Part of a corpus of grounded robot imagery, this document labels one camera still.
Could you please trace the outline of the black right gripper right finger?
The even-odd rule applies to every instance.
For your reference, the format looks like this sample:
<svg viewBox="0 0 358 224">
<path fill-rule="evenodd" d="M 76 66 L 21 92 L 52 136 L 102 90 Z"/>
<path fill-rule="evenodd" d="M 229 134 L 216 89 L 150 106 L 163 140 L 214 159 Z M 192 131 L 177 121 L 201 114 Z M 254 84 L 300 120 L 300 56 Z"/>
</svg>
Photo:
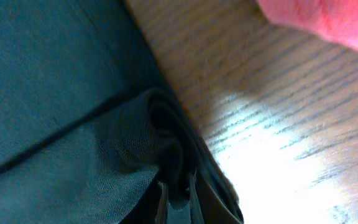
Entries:
<svg viewBox="0 0 358 224">
<path fill-rule="evenodd" d="M 195 171 L 188 178 L 193 223 L 241 224 L 201 174 Z"/>
</svg>

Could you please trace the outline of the black t-shirt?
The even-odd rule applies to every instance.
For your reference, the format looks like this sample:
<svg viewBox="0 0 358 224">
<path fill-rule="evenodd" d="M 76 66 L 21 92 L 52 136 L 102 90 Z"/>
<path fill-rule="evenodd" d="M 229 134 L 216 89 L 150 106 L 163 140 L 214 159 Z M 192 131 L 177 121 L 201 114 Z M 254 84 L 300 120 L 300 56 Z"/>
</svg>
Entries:
<svg viewBox="0 0 358 224">
<path fill-rule="evenodd" d="M 193 223 L 238 199 L 122 1 L 0 0 L 0 223 Z"/>
</svg>

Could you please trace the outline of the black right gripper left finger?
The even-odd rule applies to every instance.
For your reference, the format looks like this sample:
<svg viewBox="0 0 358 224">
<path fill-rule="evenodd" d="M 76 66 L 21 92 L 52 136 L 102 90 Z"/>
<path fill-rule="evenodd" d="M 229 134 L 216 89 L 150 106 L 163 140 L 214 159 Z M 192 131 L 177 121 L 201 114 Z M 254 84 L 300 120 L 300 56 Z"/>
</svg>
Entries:
<svg viewBox="0 0 358 224">
<path fill-rule="evenodd" d="M 162 193 L 158 203 L 157 214 L 155 217 L 155 224 L 166 224 L 168 215 L 168 195 L 169 188 L 166 183 L 159 182 L 158 186 L 161 188 Z"/>
</svg>

